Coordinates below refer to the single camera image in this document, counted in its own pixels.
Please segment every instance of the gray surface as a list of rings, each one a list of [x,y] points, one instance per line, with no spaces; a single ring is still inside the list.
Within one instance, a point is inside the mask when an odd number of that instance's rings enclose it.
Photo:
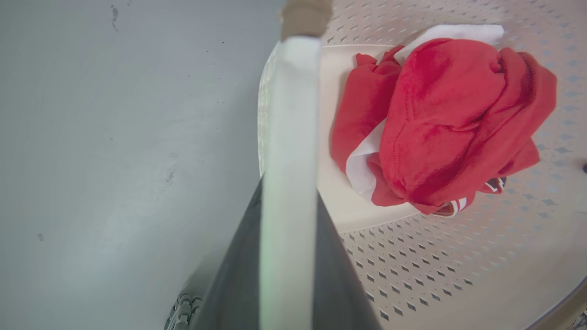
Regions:
[[[208,287],[258,182],[281,5],[0,3],[0,328],[162,329]]]

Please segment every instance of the black plastic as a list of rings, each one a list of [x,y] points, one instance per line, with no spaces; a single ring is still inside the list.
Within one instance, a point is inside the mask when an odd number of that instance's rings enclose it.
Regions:
[[[259,329],[261,186],[259,183],[191,329]],[[379,330],[320,197],[317,226],[313,328]]]

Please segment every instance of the red clothing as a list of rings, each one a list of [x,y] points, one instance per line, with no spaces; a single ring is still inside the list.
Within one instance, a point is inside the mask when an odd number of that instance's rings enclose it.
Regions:
[[[556,77],[531,55],[435,39],[400,68],[398,50],[379,66],[357,55],[333,127],[332,158],[349,175],[349,156],[386,119],[367,159],[374,204],[409,201],[426,214],[463,198],[470,205],[475,191],[496,193],[488,180],[539,161],[531,136],[554,110]]]

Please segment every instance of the white fabric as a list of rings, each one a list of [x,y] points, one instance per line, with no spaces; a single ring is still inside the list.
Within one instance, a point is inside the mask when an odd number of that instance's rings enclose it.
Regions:
[[[414,49],[433,39],[468,39],[495,46],[503,36],[504,28],[501,25],[437,25],[424,31],[414,41],[407,44],[394,55],[394,58],[400,65],[404,65]]]
[[[370,154],[379,152],[385,122],[386,119],[383,119],[346,160],[346,176],[349,178],[350,185],[368,200],[371,200],[377,180],[367,166],[367,158]]]

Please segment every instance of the laundry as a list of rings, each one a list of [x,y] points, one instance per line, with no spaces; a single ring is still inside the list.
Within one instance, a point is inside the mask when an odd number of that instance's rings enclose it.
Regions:
[[[407,57],[412,51],[414,51],[414,49],[425,42],[438,38],[475,40],[495,46],[500,41],[501,37],[504,36],[504,32],[503,26],[494,24],[436,25],[418,35],[414,41],[408,43],[404,48],[395,53],[393,57],[396,59],[397,63],[404,65]]]
[[[335,118],[331,156],[359,194],[453,216],[539,161],[531,136],[555,108],[556,77],[530,54],[449,38],[402,49],[378,65],[356,55]]]

